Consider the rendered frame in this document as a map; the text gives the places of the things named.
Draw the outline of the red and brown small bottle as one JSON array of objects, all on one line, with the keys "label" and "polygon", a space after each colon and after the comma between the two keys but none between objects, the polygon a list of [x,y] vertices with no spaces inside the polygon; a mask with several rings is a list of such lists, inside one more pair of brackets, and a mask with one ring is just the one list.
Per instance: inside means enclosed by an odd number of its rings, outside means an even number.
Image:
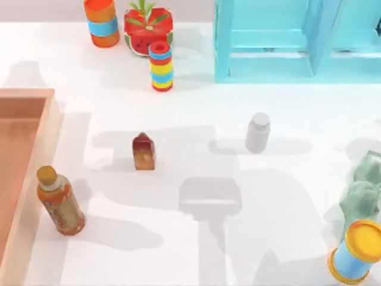
[{"label": "red and brown small bottle", "polygon": [[133,139],[132,149],[136,170],[155,169],[155,145],[146,133],[141,132]]}]

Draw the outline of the pale grey bottle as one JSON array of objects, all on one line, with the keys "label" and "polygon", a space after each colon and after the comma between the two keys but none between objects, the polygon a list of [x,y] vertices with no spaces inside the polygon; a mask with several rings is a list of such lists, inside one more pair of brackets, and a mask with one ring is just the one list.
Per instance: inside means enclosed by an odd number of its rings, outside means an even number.
[{"label": "pale grey bottle", "polygon": [[255,113],[249,122],[245,146],[251,153],[261,153],[267,146],[270,134],[270,118],[267,114]]}]

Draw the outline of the stack of coloured rings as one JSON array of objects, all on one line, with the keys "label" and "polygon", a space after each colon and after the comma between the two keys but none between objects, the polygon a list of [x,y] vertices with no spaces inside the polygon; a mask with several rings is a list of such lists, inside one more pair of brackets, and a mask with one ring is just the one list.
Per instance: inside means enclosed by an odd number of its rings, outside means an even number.
[{"label": "stack of coloured rings", "polygon": [[169,91],[173,86],[171,46],[165,41],[156,41],[148,49],[152,87],[158,92]]}]

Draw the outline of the watermelon plant pot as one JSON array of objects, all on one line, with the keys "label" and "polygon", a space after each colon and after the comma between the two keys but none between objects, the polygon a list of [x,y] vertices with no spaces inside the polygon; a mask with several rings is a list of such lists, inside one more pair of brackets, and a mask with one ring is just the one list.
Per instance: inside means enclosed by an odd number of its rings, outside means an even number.
[{"label": "watermelon plant pot", "polygon": [[129,5],[124,12],[124,39],[133,53],[146,57],[153,42],[172,44],[173,19],[169,9],[147,0],[137,0]]}]

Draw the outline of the light blue rack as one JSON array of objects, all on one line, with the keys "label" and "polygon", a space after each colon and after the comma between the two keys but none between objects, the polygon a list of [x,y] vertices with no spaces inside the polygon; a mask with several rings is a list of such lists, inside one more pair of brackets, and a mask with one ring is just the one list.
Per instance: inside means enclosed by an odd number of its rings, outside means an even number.
[{"label": "light blue rack", "polygon": [[381,0],[214,0],[218,83],[381,83]]}]

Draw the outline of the orange bottle with yellow cap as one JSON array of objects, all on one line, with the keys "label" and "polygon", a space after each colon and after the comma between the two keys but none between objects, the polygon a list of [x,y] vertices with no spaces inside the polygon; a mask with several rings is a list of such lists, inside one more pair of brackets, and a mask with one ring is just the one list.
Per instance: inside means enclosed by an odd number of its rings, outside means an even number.
[{"label": "orange bottle with yellow cap", "polygon": [[85,216],[73,193],[69,180],[52,166],[38,169],[37,194],[58,232],[73,236],[85,226]]}]

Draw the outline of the orange and blue can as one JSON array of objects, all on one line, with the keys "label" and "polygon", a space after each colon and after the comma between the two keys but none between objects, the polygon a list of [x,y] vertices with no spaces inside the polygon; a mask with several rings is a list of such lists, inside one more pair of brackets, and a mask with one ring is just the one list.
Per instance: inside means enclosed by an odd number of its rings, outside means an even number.
[{"label": "orange and blue can", "polygon": [[114,0],[83,0],[93,44],[110,48],[120,40]]}]

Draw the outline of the salmon-coloured shallow box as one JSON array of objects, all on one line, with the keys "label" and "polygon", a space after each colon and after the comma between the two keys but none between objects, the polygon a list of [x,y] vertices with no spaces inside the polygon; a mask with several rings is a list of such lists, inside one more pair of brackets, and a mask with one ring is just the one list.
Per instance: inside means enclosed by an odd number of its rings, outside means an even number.
[{"label": "salmon-coloured shallow box", "polygon": [[0,286],[22,286],[39,224],[39,167],[50,164],[61,113],[52,88],[0,88]]}]

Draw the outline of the pale green crumpled object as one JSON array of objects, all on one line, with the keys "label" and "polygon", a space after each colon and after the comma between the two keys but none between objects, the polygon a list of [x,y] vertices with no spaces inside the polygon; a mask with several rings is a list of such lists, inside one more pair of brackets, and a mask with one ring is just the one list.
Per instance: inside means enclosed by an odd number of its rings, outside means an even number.
[{"label": "pale green crumpled object", "polygon": [[377,220],[381,209],[381,153],[368,151],[339,205],[345,219],[344,231],[356,220]]}]

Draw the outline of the blue and yellow can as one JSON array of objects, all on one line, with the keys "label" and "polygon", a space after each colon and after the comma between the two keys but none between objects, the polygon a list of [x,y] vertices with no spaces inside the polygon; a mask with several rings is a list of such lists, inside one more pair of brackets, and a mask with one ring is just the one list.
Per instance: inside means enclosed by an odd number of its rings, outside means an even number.
[{"label": "blue and yellow can", "polygon": [[361,219],[353,222],[345,239],[328,258],[330,273],[341,283],[356,285],[364,281],[371,267],[381,260],[381,225]]}]

